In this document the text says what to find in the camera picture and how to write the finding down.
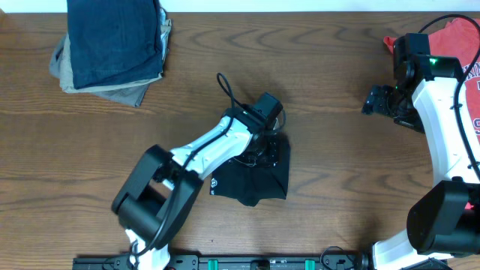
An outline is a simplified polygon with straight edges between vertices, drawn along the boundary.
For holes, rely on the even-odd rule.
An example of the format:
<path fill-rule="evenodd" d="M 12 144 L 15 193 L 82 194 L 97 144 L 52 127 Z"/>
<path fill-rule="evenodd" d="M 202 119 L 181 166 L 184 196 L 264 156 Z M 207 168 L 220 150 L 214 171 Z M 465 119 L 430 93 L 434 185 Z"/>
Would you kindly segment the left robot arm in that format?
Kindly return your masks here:
<path fill-rule="evenodd" d="M 195 141 L 170 151 L 153 145 L 139 159 L 112 202 L 112 211 L 132 237 L 129 269 L 153 269 L 162 251 L 184 224 L 205 178 L 235 158 L 247 167 L 273 167 L 270 152 L 283 110 L 258 106 L 226 110 L 219 124 Z"/>

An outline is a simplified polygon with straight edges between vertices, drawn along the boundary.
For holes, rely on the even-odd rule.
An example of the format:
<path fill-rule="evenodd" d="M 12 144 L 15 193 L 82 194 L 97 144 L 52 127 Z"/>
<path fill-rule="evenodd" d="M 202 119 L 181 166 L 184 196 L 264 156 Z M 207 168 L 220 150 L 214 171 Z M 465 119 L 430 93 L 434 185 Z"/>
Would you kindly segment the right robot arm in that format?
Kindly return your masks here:
<path fill-rule="evenodd" d="M 479 254 L 479 141 L 468 127 L 464 71 L 457 58 L 407 52 L 394 57 L 395 86 L 375 85 L 362 112 L 423 133 L 433 187 L 406 227 L 373 244 L 370 269 L 417 269 Z"/>

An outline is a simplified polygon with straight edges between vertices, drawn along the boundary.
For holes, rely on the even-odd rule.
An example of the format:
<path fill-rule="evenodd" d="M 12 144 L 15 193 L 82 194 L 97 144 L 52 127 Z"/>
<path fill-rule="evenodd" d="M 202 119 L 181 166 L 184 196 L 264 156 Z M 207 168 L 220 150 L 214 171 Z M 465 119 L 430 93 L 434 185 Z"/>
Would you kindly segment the black polo shirt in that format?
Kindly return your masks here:
<path fill-rule="evenodd" d="M 254 207 L 263 199 L 286 199 L 290 178 L 290 142 L 281 133 L 275 143 L 279 160 L 272 166 L 245 163 L 233 157 L 218 167 L 211 177 L 209 193 L 238 200 Z"/>

